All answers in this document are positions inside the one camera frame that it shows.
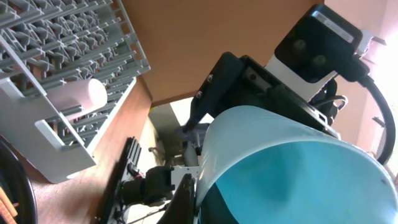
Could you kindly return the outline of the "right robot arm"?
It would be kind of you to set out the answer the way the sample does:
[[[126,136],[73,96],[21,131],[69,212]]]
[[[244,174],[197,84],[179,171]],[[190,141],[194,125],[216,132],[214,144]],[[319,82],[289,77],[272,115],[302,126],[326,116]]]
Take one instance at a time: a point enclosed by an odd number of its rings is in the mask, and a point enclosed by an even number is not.
[[[235,106],[249,105],[338,138],[331,124],[348,99],[337,95],[336,88],[330,81],[314,99],[305,101],[250,56],[225,52],[194,96],[182,131],[192,132],[206,114],[215,118]]]

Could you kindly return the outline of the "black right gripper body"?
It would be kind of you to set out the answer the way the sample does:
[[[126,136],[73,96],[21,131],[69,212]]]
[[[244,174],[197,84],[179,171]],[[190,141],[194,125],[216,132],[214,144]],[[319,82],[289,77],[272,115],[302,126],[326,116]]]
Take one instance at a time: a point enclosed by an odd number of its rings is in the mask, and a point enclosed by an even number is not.
[[[190,105],[184,133],[195,129],[206,115],[213,118],[235,106],[255,106],[339,139],[326,116],[298,96],[250,56],[221,55]]]

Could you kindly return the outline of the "light blue plastic cup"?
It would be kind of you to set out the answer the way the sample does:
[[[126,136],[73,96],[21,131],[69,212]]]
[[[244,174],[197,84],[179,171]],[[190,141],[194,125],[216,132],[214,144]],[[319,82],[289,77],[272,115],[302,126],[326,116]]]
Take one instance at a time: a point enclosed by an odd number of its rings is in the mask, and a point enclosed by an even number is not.
[[[206,132],[196,209],[199,223],[396,223],[397,192],[360,148],[237,106]]]

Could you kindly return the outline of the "pink plastic cup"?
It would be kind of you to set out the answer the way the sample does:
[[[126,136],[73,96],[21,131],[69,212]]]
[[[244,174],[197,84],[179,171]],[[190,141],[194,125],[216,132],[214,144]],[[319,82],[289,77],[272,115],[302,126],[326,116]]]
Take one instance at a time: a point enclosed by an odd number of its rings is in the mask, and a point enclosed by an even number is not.
[[[97,79],[68,82],[47,91],[47,98],[58,110],[82,106],[81,112],[66,116],[71,121],[102,108],[108,101],[105,86]]]

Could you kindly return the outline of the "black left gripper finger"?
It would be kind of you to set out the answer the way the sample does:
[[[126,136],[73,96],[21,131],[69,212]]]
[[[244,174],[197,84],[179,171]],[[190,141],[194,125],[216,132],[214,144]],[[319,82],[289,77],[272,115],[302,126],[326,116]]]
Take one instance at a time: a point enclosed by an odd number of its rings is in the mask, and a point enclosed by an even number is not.
[[[157,224],[193,224],[194,209],[195,179],[185,174]]]

